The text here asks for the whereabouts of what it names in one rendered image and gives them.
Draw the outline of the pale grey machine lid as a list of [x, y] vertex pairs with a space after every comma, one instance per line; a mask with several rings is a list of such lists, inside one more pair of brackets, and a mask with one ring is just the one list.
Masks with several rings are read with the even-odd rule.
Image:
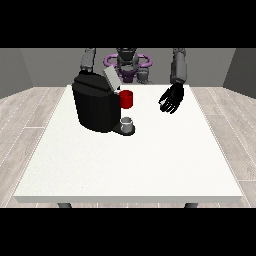
[[113, 66], [109, 66], [103, 70], [103, 74], [107, 79], [111, 89], [116, 91], [122, 84]]

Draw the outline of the red pod holder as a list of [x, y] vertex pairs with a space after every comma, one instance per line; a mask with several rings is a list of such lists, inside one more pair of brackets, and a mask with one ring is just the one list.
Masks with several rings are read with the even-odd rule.
[[133, 92], [130, 90], [122, 90], [119, 92], [120, 107], [129, 109], [133, 106]]

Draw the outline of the black coffee machine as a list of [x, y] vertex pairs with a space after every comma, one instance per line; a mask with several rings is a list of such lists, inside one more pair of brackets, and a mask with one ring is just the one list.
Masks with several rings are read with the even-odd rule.
[[135, 133], [121, 131], [119, 92], [114, 92], [107, 79], [99, 74], [82, 70], [74, 79], [72, 91], [79, 122], [85, 128], [101, 133], [116, 132], [123, 136]]

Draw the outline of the small grey cup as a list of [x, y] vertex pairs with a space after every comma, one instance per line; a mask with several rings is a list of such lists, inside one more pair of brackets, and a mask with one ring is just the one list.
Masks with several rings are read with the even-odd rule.
[[121, 131], [124, 133], [129, 133], [133, 129], [133, 121], [130, 117], [123, 117], [120, 120]]

